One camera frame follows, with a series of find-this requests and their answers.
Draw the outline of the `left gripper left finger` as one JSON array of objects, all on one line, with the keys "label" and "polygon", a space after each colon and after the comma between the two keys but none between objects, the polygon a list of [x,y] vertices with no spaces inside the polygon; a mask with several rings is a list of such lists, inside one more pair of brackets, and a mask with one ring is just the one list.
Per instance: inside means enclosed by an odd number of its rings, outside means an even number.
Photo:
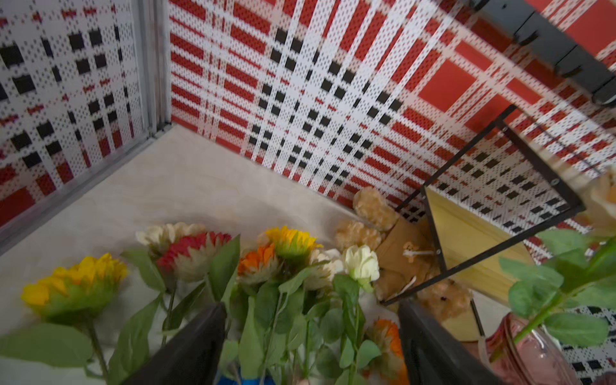
[{"label": "left gripper left finger", "polygon": [[226,334],[226,308],[205,307],[125,384],[213,384]]}]

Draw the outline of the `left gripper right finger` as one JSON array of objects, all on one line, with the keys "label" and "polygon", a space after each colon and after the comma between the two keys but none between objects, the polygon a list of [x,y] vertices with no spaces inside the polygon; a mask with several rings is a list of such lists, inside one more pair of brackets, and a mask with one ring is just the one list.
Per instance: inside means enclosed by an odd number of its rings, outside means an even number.
[{"label": "left gripper right finger", "polygon": [[402,300],[398,316],[411,384],[503,383],[415,300]]}]

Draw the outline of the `white rose flower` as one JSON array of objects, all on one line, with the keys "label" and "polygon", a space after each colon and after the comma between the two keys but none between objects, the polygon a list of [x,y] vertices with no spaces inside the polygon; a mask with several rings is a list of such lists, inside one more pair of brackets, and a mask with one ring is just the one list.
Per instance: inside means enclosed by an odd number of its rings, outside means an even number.
[{"label": "white rose flower", "polygon": [[372,282],[380,277],[376,253],[368,246],[351,246],[343,252],[345,271],[335,274],[333,288],[343,305],[343,341],[339,365],[343,374],[338,384],[358,384],[359,370],[367,367],[381,350],[364,338],[365,315],[359,303],[362,291],[371,293]]}]

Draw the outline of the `red gerbera flower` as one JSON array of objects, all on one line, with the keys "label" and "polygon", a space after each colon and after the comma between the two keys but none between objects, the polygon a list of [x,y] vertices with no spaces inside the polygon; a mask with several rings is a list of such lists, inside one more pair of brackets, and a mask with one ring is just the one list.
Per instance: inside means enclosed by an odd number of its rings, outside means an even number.
[{"label": "red gerbera flower", "polygon": [[240,237],[207,232],[184,236],[174,242],[157,260],[168,279],[167,316],[163,340],[178,329],[197,304],[219,303],[234,275],[240,257]]}]

